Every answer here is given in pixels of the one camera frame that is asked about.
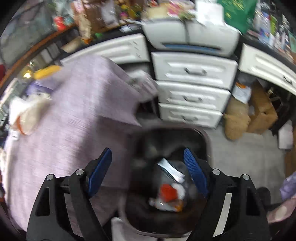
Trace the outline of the purple woven tablecloth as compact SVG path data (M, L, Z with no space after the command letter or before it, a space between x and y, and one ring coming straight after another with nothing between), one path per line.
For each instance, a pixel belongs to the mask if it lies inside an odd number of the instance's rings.
M91 199L105 224L128 186L130 134L141 128L136 111L157 96L156 82L144 71L129 74L107 58L90 55L37 84L51 90L51 101L29 135L8 139L1 161L9 214L17 227L27 230L48 174L70 175L110 148L111 166Z

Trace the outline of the crumpled beige paper bag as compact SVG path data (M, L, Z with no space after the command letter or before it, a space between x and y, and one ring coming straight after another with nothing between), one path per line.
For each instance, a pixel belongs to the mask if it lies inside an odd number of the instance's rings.
M32 94L27 99L14 97L9 105L9 125L22 135L29 136L51 105L47 93Z

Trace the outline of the dark brown trash bin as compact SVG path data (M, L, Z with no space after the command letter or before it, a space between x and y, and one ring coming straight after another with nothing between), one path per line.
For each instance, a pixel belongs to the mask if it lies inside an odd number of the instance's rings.
M119 202L119 215L138 235L187 237L206 199L185 165L188 148L211 162L210 139L200 128L158 127L132 137L130 182Z

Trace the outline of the brown cardboard box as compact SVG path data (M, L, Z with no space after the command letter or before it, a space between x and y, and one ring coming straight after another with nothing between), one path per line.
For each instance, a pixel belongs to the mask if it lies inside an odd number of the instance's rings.
M251 119L247 132L263 134L270 129L278 120L278 115L271 103L267 93L261 84L256 80L251 86L250 107L253 106L254 113L249 117Z

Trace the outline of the purple yellow snack bag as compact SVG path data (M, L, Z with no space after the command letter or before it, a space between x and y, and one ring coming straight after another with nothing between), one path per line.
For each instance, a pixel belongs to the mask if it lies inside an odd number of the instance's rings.
M59 65L51 65L49 67L39 69L33 74L33 80L26 88L26 95L52 92L58 87L58 81L53 79L52 75L62 69Z

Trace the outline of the green shopping bag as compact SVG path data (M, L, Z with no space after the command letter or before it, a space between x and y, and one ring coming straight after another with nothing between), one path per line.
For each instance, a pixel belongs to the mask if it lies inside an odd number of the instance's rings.
M224 21L245 34L251 28L257 0L217 0L224 8Z

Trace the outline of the white printer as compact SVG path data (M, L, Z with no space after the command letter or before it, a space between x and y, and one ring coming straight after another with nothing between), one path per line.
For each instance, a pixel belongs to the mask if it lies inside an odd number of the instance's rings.
M156 19L142 23L142 30L158 50L203 53L229 57L241 33L227 24L202 25L196 20Z

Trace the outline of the burlap sack on floor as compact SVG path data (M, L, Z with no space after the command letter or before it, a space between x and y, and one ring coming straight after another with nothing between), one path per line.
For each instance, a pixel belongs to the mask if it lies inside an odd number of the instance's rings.
M223 117L225 119L224 131L227 139L235 141L247 132L251 121L249 115L249 105L244 104L234 97L231 97Z

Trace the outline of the white drawer cabinet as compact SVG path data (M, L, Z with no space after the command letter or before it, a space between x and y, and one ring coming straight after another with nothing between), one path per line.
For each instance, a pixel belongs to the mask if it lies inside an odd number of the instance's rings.
M191 52L149 52L143 33L97 43L61 60L73 63L91 54L117 65L153 63L163 121L216 128L231 96L236 61Z

